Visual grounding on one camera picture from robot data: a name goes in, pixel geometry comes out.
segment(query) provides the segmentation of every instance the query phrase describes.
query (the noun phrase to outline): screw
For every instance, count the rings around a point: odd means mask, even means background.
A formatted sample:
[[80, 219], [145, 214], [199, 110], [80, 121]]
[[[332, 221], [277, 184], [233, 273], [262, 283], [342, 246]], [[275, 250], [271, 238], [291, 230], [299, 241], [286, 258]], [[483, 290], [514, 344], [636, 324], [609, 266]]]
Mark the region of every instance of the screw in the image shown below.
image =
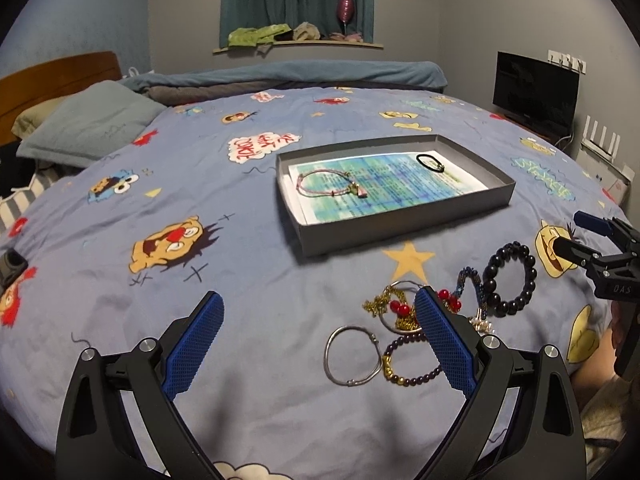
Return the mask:
[[82, 359], [82, 361], [90, 361], [94, 358], [94, 356], [95, 350], [93, 348], [86, 348], [82, 350], [82, 353], [80, 354], [80, 358]]
[[156, 347], [156, 342], [153, 339], [143, 339], [138, 345], [143, 352], [151, 352]]
[[551, 358], [558, 357], [558, 349], [555, 346], [547, 345], [545, 346], [545, 354]]
[[500, 340], [492, 335], [486, 336], [484, 339], [482, 339], [482, 342], [484, 343], [484, 346], [491, 349], [495, 349], [500, 346]]

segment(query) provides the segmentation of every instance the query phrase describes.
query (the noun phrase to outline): pink bracelet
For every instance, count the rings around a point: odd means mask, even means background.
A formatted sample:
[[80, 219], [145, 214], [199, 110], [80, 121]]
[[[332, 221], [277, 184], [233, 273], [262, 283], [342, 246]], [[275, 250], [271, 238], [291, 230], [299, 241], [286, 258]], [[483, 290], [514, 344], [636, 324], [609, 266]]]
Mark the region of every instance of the pink bracelet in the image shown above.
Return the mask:
[[[347, 187], [343, 189], [333, 189], [331, 191], [315, 191], [313, 189], [306, 189], [305, 187], [302, 186], [302, 181], [306, 179], [306, 177], [314, 173], [333, 173], [343, 177], [345, 180], [349, 182], [349, 184], [347, 185]], [[312, 171], [309, 171], [308, 173], [300, 173], [298, 175], [298, 181], [296, 182], [296, 191], [300, 193], [300, 195], [308, 196], [310, 198], [316, 197], [316, 196], [340, 196], [340, 195], [346, 195], [349, 193], [356, 195], [358, 198], [367, 197], [367, 191], [360, 184], [358, 184], [355, 180], [351, 178], [351, 174], [348, 171], [337, 171], [337, 170], [320, 169], [320, 170], [312, 170]]]

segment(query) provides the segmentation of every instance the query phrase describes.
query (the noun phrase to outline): gray pillow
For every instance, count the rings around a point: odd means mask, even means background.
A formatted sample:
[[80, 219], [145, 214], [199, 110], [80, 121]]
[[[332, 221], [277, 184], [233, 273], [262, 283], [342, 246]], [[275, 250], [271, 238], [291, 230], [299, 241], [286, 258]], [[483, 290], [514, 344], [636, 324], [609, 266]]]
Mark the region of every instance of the gray pillow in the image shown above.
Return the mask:
[[120, 83], [101, 81], [65, 99], [16, 155], [87, 168], [139, 137], [165, 108]]

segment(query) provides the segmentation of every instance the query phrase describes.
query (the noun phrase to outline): blue blanket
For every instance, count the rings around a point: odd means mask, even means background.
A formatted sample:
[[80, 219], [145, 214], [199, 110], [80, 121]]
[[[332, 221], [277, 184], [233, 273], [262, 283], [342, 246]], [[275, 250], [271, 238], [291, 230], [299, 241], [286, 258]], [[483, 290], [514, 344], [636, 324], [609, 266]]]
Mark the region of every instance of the blue blanket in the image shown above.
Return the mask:
[[[276, 190], [276, 154], [429, 128], [512, 176], [510, 206], [303, 258]], [[578, 209], [624, 218], [564, 153], [429, 91], [308, 88], [168, 108], [132, 144], [53, 185], [0, 237], [0, 251], [14, 247], [30, 263], [0, 300], [0, 399], [36, 443], [54, 450], [68, 381], [87, 345], [102, 354], [128, 351], [215, 290], [225, 322], [175, 405], [226, 478], [411, 479], [455, 420], [462, 394], [442, 374], [410, 388], [382, 374], [358, 388], [336, 386], [322, 369], [329, 334], [357, 324], [386, 347], [396, 336], [363, 310], [365, 300], [402, 278], [453, 290], [461, 268], [482, 270], [517, 240], [537, 259], [537, 287], [516, 316], [492, 319], [497, 335], [529, 351], [552, 343], [575, 370], [610, 314], [584, 271], [553, 254], [552, 241], [571, 237], [615, 252], [572, 225]], [[513, 262], [501, 269], [501, 296], [515, 297], [523, 275]], [[466, 290], [462, 313], [476, 309]], [[332, 348], [338, 378], [363, 377], [375, 363], [362, 334], [344, 334]], [[425, 342], [393, 355], [405, 377], [437, 364]], [[500, 416], [487, 449], [509, 416]], [[139, 416], [132, 426], [149, 463], [162, 470]]]
[[293, 60], [177, 75], [141, 74], [122, 84], [139, 92], [151, 86], [212, 86], [272, 79], [297, 82], [368, 81], [402, 84], [428, 90], [443, 89], [447, 79], [431, 61]]

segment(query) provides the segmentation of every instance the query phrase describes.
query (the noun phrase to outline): blue gripper pad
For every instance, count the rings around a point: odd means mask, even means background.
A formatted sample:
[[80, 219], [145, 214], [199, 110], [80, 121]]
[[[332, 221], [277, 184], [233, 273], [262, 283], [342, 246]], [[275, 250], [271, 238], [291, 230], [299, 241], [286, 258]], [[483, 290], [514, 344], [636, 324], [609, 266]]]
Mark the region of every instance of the blue gripper pad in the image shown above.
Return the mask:
[[574, 222], [578, 227], [592, 231], [600, 236], [611, 236], [613, 228], [608, 220], [590, 215], [584, 211], [576, 211], [574, 214]]
[[476, 389], [473, 357], [433, 298], [421, 288], [415, 295], [415, 317], [442, 365], [449, 384], [468, 399]]
[[213, 294], [166, 359], [162, 390], [169, 400], [173, 401], [177, 394], [189, 389], [223, 319], [225, 304], [220, 295]]

